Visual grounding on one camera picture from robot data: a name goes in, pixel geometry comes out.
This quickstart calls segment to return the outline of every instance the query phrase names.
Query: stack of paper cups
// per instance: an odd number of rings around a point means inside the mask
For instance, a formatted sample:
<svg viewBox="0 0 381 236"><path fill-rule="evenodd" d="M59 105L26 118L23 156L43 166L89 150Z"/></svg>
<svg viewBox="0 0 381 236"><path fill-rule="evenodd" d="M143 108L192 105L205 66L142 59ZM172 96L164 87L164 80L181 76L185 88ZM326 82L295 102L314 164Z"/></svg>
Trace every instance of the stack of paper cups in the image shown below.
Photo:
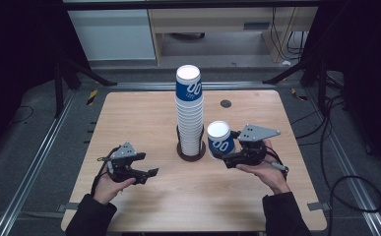
<svg viewBox="0 0 381 236"><path fill-rule="evenodd" d="M192 65L177 69L175 103L181 151L188 156L199 154L203 131L203 95L200 71Z"/></svg>

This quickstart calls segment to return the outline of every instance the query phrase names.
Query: table top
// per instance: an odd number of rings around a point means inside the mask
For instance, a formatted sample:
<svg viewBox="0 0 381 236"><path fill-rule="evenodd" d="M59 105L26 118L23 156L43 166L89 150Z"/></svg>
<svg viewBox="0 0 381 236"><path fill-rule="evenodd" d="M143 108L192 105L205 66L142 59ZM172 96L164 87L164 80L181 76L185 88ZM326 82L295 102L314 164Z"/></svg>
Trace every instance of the table top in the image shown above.
<svg viewBox="0 0 381 236"><path fill-rule="evenodd" d="M273 149L290 169L287 182L310 230L326 228L322 210L310 211L308 203L318 202L303 158L288 122L279 94L274 90L204 90L203 141L208 125L224 120L233 131L249 123L280 130L270 138ZM221 101L231 102L229 108ZM227 169L221 160L205 155L198 161L178 156L175 91L112 92L102 107L94 135L80 170L70 203L78 203L90 192L101 162L99 157L125 142L144 160L134 169L159 168L145 185L131 186L112 203L118 211L109 231L264 231L262 198L271 190L257 177ZM65 230L75 211L67 210L61 227Z"/></svg>

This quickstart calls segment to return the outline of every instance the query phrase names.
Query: gray floor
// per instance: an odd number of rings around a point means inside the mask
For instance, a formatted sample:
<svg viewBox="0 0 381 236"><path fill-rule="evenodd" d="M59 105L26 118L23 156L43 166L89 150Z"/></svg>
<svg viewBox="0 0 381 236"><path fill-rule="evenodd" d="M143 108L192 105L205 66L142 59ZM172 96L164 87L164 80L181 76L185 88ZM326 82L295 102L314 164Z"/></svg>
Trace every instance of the gray floor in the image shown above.
<svg viewBox="0 0 381 236"><path fill-rule="evenodd" d="M232 40L223 43L229 44L230 41L233 44L219 46L226 36ZM276 76L286 69L286 66L271 62L259 33L245 35L212 33L206 34L206 37L200 40L186 37L177 38L170 35L166 43L161 64L156 68L131 67L122 68L122 70L96 69L95 71L104 78L119 83L168 83L174 82L174 69L177 66L195 64L201 68L204 83L255 82L257 83L256 88L277 90L290 122L307 116L292 124L297 136L308 133L320 124L318 113L313 113L316 110L314 102L312 102L316 88L302 88L299 85L301 71L274 88L262 87L261 81ZM92 133L89 131L95 126L93 122L97 121L105 95L117 90L104 88L85 76L79 76L82 80L79 90L68 91L65 89L65 97L74 94L70 109L46 155L46 160L41 165L21 212L56 212L59 205L69 201L88 148L88 141L92 137ZM40 149L42 140L54 122L53 88L53 82L49 82L28 91L22 102L23 106L28 107L21 107L18 110L14 123L9 126L0 140L0 216L14 198ZM86 105L93 89L98 89L95 101L92 105ZM294 96L291 89L296 89L297 95L307 96L308 100ZM328 94L335 96L338 92L328 89ZM366 153L365 142L351 120L349 112L345 111L341 105L334 107L331 122L332 137L336 137L336 141L342 144L343 151L356 173L370 180L381 191L381 159ZM318 198L320 202L326 203L329 200L329 191L324 184L320 167L319 145L305 146L305 144L319 142L320 135L319 131L315 135L298 140L298 143ZM329 182L334 184L344 173L337 158L336 149L331 145L332 141L327 139L323 145L323 160ZM350 186L351 183L342 184L336 193L350 203L356 204ZM368 193L373 202L378 204L379 201L373 191L368 189ZM363 213L343 206L337 201L333 208L332 235L381 235L371 232ZM60 223L61 218L58 217L40 218L21 214L11 227L9 235L64 235ZM313 235L327 235L327 230L314 232Z"/></svg>

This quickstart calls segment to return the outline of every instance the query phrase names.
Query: person's right hand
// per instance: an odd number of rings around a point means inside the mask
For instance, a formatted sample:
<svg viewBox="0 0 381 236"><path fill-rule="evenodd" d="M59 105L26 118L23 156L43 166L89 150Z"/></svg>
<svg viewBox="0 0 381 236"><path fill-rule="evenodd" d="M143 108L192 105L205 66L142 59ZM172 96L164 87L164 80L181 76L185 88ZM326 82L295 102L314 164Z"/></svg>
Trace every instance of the person's right hand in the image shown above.
<svg viewBox="0 0 381 236"><path fill-rule="evenodd" d="M267 147L272 147L269 140L264 140L264 143ZM277 161L268 154L264 159L266 161L261 162L259 165L250 166L245 164L237 164L236 168L259 177L264 184L270 187L274 194L290 192L290 188L288 187L282 171L268 163Z"/></svg>

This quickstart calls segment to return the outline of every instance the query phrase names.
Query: person's left hand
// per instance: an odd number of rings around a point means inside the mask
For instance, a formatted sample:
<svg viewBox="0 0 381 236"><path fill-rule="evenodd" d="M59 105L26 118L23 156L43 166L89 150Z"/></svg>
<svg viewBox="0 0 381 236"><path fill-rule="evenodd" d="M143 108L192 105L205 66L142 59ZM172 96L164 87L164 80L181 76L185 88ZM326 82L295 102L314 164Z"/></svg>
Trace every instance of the person's left hand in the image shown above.
<svg viewBox="0 0 381 236"><path fill-rule="evenodd" d="M104 166L103 173L107 172L107 165ZM135 183L135 178L127 179L123 182L116 183L107 175L107 173L101 175L98 180L97 186L95 187L95 195L93 199L98 201L103 205L107 205L120 191L129 187Z"/></svg>

